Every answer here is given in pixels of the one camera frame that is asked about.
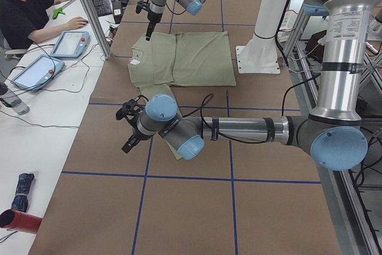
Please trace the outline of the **white shirt price tag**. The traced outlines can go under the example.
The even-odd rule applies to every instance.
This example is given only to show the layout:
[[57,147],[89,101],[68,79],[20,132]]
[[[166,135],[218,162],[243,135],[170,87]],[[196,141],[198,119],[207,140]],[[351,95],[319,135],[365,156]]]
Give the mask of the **white shirt price tag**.
[[138,65],[140,63],[141,63],[141,61],[139,61],[137,59],[131,59],[131,61],[130,61],[130,64],[132,64],[132,65]]

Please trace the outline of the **lower blue teach pendant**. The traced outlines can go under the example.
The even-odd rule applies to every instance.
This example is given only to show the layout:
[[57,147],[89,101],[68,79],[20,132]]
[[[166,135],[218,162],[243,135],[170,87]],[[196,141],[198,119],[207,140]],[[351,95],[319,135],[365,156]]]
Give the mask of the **lower blue teach pendant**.
[[11,83],[26,91],[37,91],[46,86],[64,67],[64,61],[40,55],[17,74]]

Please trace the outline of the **upper blue teach pendant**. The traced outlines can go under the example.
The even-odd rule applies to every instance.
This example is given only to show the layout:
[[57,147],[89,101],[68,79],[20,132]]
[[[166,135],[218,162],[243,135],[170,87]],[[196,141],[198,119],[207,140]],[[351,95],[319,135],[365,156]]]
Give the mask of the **upper blue teach pendant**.
[[90,34],[87,31],[64,31],[50,56],[57,59],[77,59],[86,50]]

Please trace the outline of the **red cylinder bottle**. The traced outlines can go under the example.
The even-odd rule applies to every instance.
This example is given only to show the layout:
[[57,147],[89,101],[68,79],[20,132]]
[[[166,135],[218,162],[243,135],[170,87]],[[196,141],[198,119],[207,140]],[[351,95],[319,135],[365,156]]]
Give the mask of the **red cylinder bottle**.
[[42,218],[22,211],[8,209],[1,213],[1,228],[37,234]]

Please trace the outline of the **aluminium frame post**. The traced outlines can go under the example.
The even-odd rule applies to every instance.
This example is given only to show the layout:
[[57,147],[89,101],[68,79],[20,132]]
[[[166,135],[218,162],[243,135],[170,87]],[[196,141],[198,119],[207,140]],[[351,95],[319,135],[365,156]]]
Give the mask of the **aluminium frame post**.
[[106,60],[110,59],[111,57],[111,50],[108,42],[106,41],[106,37],[104,35],[101,23],[98,19],[98,16],[96,14],[96,10],[93,6],[93,3],[91,0],[80,0],[82,7],[90,21],[90,25],[92,27],[92,30],[95,34],[96,40],[102,50],[102,53],[104,55],[104,58]]

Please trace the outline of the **blue teach pendant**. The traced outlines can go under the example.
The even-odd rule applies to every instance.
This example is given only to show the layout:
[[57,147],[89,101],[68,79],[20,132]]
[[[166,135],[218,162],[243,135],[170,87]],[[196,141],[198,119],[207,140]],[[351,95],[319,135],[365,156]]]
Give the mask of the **blue teach pendant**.
[[86,50],[90,34],[87,31],[64,31],[50,56],[57,59],[77,59]]
[[26,91],[37,91],[46,86],[64,67],[64,61],[40,55],[17,74],[11,83]]

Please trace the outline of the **green plastic object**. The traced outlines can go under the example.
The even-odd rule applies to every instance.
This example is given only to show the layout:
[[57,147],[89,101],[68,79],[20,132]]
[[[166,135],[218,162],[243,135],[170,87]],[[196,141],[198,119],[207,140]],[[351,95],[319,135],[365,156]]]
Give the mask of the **green plastic object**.
[[65,15],[66,13],[64,12],[64,8],[63,7],[59,7],[59,8],[56,8],[54,11],[53,11],[53,15],[52,15],[52,19],[55,20],[58,18],[59,15]]

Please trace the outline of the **black keyboard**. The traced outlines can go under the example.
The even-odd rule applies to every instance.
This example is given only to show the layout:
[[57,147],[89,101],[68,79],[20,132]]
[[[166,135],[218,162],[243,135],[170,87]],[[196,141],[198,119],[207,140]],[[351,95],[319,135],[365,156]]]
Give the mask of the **black keyboard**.
[[107,16],[113,13],[109,0],[91,0],[98,17]]

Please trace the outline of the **olive green long-sleeve shirt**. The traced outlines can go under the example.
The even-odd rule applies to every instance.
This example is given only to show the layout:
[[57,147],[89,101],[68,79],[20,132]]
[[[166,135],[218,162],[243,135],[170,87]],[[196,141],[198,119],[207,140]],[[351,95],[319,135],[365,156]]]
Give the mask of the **olive green long-sleeve shirt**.
[[180,114],[171,87],[236,86],[227,32],[155,32],[131,51],[141,63],[128,64],[130,80],[148,98],[138,130],[149,138],[159,133],[179,158],[194,158],[205,145],[201,123]]

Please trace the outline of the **folded dark blue umbrella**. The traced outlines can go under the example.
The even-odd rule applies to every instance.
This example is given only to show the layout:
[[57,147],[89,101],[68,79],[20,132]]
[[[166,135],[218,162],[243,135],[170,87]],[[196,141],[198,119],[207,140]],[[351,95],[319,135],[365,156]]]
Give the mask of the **folded dark blue umbrella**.
[[28,194],[35,175],[33,173],[21,173],[18,178],[17,186],[13,201],[11,203],[11,208],[13,210],[27,212],[29,205]]

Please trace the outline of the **person in black shirt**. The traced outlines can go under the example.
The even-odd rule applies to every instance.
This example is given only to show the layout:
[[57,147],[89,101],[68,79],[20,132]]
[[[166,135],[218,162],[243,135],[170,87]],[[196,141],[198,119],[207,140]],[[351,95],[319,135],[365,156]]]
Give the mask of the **person in black shirt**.
[[88,20],[75,17],[67,23],[46,27],[49,21],[47,9],[66,1],[69,0],[1,0],[1,32],[9,47],[27,49],[33,43],[45,42],[63,31],[86,26]]

